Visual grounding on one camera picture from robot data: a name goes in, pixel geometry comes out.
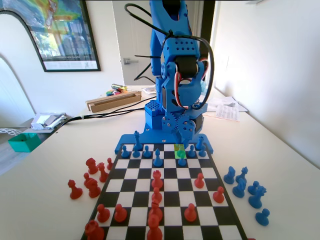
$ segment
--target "table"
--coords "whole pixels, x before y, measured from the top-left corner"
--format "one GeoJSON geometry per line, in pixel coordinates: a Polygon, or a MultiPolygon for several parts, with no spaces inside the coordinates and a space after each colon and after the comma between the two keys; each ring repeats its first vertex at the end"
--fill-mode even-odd
{"type": "MultiPolygon", "coordinates": [[[[255,220],[258,210],[248,203],[249,193],[237,198],[232,194],[233,186],[225,184],[246,235],[257,240],[319,239],[320,171],[246,112],[240,112],[240,122],[215,118],[214,114],[204,114],[202,133],[211,142],[220,175],[226,174],[229,166],[235,168],[236,175],[247,166],[248,185],[257,180],[267,189],[262,207],[270,210],[270,224],[263,227],[255,220]]],[[[106,163],[108,157],[114,159],[120,136],[142,132],[144,126],[144,111],[135,111],[77,120],[59,129],[0,176],[0,238],[80,239],[97,199],[91,199],[85,190],[81,198],[72,201],[69,179],[83,188],[86,160],[106,163]]]]}

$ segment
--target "green box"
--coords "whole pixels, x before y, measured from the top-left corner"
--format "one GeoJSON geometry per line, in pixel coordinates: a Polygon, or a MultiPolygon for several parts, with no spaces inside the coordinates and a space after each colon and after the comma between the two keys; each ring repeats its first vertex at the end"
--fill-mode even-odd
{"type": "Polygon", "coordinates": [[[41,144],[41,140],[36,133],[21,133],[11,138],[8,143],[15,152],[31,153],[41,144]]]}

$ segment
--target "wall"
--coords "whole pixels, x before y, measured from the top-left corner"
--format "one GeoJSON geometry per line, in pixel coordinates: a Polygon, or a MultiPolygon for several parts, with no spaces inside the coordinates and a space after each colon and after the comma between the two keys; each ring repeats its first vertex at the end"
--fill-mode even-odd
{"type": "Polygon", "coordinates": [[[76,115],[85,101],[99,97],[111,84],[123,84],[116,25],[111,1],[87,1],[100,72],[44,72],[23,25],[0,15],[0,55],[14,69],[36,113],[76,115]]]}
{"type": "Polygon", "coordinates": [[[320,167],[320,1],[221,1],[215,86],[320,167]]]}

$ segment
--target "framed poster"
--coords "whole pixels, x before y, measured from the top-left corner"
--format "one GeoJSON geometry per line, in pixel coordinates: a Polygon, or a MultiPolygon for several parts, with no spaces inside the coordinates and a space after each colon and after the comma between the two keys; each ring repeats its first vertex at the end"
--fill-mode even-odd
{"type": "Polygon", "coordinates": [[[45,72],[101,70],[86,1],[0,0],[0,14],[24,25],[45,72]]]}

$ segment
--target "door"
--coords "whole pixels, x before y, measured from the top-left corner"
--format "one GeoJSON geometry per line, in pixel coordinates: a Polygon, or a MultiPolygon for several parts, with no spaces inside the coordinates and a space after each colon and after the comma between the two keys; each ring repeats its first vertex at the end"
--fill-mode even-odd
{"type": "Polygon", "coordinates": [[[21,128],[35,116],[25,92],[6,61],[0,57],[0,128],[21,128]]]}
{"type": "MultiPolygon", "coordinates": [[[[189,23],[192,32],[197,32],[199,24],[199,2],[200,1],[185,1],[188,8],[189,23]]],[[[135,77],[144,70],[150,63],[150,58],[136,57],[135,55],[150,56],[150,40],[152,28],[136,20],[126,13],[125,5],[127,3],[134,3],[149,13],[149,1],[140,0],[126,0],[126,1],[112,1],[116,34],[119,44],[119,51],[121,57],[122,74],[125,85],[153,85],[151,81],[146,78],[141,78],[134,81],[135,77]]],[[[143,11],[135,8],[128,8],[133,14],[141,17],[152,24],[152,18],[143,11]]],[[[156,81],[156,77],[152,75],[151,67],[143,74],[156,81]]]]}

